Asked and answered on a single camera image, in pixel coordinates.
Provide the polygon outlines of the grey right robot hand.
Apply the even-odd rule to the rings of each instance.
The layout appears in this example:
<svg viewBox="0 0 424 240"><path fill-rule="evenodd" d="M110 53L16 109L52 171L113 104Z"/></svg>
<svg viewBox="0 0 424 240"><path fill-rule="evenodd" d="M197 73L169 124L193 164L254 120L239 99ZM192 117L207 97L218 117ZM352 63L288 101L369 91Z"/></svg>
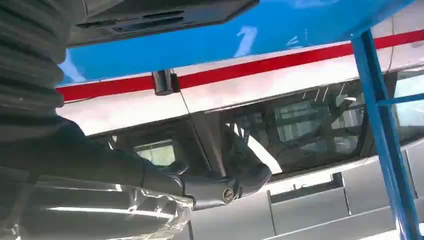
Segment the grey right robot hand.
<svg viewBox="0 0 424 240"><path fill-rule="evenodd" d="M218 128L217 158L186 117L91 137L69 120L51 135L0 136L3 240L170 240L194 211L250 196L272 175L233 123Z"/></svg>

